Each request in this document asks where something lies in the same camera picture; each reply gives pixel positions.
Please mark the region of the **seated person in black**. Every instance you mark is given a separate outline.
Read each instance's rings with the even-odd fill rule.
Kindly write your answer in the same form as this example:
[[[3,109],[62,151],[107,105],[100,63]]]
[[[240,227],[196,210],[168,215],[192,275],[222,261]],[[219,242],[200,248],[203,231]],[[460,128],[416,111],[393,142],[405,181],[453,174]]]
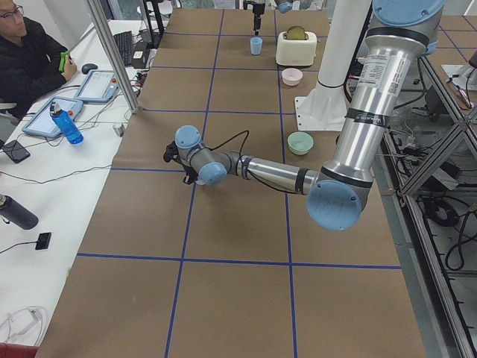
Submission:
[[[21,119],[38,98],[57,90],[78,71],[67,48],[43,26],[23,15],[22,6],[1,2],[1,100],[16,106],[9,113]]]

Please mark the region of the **aluminium frame post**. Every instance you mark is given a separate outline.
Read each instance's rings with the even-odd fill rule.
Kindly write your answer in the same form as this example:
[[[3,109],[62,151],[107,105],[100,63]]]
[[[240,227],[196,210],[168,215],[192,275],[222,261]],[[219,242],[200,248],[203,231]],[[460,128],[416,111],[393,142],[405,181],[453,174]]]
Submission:
[[[127,102],[130,112],[135,114],[139,110],[139,102],[137,100],[136,94],[133,91],[125,65],[122,62],[119,50],[117,49],[116,43],[113,39],[113,35],[111,33],[110,26],[108,24],[101,2],[97,0],[86,0],[85,3],[88,7],[89,14],[98,34],[98,38],[116,74],[119,87]]]

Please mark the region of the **small black square device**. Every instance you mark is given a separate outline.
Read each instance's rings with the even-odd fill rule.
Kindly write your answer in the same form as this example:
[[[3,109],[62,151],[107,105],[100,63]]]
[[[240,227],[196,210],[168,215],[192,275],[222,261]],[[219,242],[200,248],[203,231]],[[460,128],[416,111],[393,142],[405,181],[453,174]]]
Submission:
[[[51,232],[40,233],[36,241],[35,250],[46,250],[49,247]]]

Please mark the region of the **pink bowl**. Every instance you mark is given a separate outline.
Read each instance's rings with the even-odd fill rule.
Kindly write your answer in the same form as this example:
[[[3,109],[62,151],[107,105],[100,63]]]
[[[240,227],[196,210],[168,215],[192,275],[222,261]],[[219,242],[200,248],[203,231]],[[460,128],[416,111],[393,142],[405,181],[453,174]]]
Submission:
[[[303,73],[296,68],[287,68],[281,72],[282,82],[290,87],[297,86],[303,79]]]

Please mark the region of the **black computer mouse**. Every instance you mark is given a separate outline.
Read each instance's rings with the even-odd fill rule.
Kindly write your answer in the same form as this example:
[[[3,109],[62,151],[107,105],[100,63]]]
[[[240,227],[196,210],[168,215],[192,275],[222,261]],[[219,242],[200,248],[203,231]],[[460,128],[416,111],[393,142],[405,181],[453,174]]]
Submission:
[[[86,63],[86,64],[82,65],[81,72],[84,75],[87,75],[90,71],[95,70],[97,68],[98,68],[98,66],[94,63]]]

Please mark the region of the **black smartphone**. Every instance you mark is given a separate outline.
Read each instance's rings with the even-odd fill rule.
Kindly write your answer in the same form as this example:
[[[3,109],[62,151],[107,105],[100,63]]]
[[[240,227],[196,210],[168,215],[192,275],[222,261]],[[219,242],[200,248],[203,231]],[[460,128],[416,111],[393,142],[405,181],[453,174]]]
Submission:
[[[31,156],[30,152],[16,139],[5,143],[1,149],[14,163],[21,163]]]

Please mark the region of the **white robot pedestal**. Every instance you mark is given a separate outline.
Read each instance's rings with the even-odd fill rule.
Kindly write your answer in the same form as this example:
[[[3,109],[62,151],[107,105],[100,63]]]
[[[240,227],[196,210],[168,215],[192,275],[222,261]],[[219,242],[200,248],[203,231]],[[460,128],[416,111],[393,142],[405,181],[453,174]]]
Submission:
[[[344,82],[371,0],[336,2],[315,88],[295,98],[299,131],[340,131],[347,114]]]

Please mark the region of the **cream toaster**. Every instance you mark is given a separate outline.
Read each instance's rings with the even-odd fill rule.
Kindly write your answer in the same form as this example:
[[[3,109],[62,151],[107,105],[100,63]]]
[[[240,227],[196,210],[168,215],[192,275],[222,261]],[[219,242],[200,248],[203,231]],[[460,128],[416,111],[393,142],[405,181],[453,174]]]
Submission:
[[[304,40],[288,40],[286,32],[277,37],[276,62],[281,66],[311,66],[316,57],[318,39],[313,32],[306,31]]]

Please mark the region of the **green bowl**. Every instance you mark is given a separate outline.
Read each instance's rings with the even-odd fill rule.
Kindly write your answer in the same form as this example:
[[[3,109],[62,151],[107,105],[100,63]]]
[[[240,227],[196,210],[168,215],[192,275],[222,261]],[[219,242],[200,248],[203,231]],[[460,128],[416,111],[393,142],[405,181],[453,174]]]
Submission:
[[[287,144],[291,153],[302,156],[311,151],[314,140],[308,133],[296,131],[288,135]]]

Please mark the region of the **teach pendant near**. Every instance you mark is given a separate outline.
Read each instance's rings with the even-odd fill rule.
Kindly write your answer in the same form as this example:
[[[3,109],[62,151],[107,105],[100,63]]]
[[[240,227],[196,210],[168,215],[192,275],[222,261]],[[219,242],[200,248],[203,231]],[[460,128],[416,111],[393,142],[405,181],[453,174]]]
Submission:
[[[72,122],[83,109],[83,102],[81,100],[60,96],[51,97],[22,128],[25,134],[48,139],[54,139],[61,135],[60,129],[50,116],[49,110],[52,102],[58,103],[60,108],[68,113]]]

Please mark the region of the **teach pendant far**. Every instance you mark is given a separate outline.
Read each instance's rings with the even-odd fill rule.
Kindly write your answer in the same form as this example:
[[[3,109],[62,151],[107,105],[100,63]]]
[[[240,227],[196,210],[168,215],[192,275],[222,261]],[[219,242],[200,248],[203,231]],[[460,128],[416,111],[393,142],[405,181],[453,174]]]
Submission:
[[[87,103],[106,103],[117,92],[119,83],[114,71],[93,69],[88,72],[75,99]]]

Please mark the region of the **teach pendant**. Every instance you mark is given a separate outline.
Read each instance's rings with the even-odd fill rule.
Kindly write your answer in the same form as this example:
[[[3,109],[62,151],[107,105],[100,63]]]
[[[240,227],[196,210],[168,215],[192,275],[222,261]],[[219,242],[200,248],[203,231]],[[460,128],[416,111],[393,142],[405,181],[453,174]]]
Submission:
[[[50,116],[49,110],[52,102],[58,103],[60,108],[68,113],[72,122],[83,109],[83,102],[81,100],[60,96],[51,97],[22,128],[25,134],[48,139],[54,139],[61,135],[60,129]]]
[[[75,99],[87,103],[106,103],[117,92],[119,83],[114,71],[93,69],[88,72]]]

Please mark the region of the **black thermos bottle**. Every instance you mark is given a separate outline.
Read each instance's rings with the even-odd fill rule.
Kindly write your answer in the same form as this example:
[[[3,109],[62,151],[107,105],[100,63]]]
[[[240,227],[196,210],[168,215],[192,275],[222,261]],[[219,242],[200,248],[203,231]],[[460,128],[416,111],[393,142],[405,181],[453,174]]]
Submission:
[[[1,195],[1,216],[23,230],[38,224],[38,217],[8,195]]]

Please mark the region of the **blue water bottle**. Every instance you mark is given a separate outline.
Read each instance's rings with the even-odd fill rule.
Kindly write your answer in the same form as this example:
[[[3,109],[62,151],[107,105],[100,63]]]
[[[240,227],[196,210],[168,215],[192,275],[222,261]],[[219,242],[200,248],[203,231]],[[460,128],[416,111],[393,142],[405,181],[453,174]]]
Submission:
[[[50,117],[60,132],[72,145],[79,145],[83,142],[83,135],[70,118],[69,114],[61,108],[58,102],[53,101],[49,107]]]

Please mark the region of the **toast slice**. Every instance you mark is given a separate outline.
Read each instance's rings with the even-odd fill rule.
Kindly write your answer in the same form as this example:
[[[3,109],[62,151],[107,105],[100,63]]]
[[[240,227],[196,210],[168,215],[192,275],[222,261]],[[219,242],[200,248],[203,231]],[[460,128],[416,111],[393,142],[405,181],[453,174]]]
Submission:
[[[306,31],[302,26],[294,25],[286,31],[287,40],[306,40]]]

